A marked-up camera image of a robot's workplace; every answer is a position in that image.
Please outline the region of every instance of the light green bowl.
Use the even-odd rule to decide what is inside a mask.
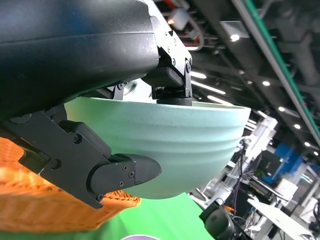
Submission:
[[[249,108],[212,103],[190,107],[86,97],[65,108],[69,120],[86,123],[113,154],[144,155],[161,165],[159,177],[125,190],[147,199],[177,196],[220,173],[250,114]]]

